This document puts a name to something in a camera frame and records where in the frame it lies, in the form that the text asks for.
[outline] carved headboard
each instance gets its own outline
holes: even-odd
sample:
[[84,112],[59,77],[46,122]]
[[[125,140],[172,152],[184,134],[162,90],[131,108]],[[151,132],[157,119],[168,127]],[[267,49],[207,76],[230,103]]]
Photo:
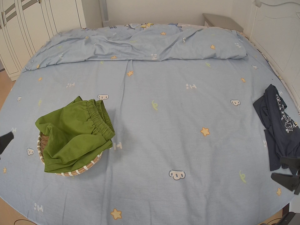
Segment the carved headboard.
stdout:
[[250,41],[290,89],[300,111],[300,0],[252,0]]

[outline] bedside table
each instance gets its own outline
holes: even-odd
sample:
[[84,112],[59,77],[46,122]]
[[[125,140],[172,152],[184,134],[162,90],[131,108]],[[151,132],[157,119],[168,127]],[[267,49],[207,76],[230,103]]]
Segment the bedside table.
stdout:
[[238,32],[244,31],[244,29],[230,17],[224,17],[208,13],[203,13],[203,16],[205,19],[204,25],[207,27],[227,28],[231,30],[236,30]]

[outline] green shorts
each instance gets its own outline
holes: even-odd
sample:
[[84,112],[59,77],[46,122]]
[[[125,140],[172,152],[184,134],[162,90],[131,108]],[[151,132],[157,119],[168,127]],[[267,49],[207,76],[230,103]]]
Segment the green shorts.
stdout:
[[115,135],[102,100],[77,97],[67,106],[40,117],[35,125],[46,136],[45,172],[75,171],[112,147]]

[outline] white wardrobe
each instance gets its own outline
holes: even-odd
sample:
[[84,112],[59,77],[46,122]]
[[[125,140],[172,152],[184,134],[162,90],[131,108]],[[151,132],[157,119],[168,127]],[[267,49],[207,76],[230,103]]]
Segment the white wardrobe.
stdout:
[[102,27],[99,0],[0,0],[0,59],[12,80],[58,32]]

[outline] light blue blanket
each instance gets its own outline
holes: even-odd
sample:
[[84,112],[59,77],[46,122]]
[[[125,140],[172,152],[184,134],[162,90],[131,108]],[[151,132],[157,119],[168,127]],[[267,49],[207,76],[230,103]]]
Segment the light blue blanket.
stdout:
[[[252,105],[269,84],[300,124],[268,62],[235,31],[130,24],[57,34],[0,111],[0,132],[15,136],[1,155],[0,196],[39,225],[258,224],[293,197],[270,178]],[[45,173],[35,121],[78,95],[104,99],[114,146],[78,176]]]

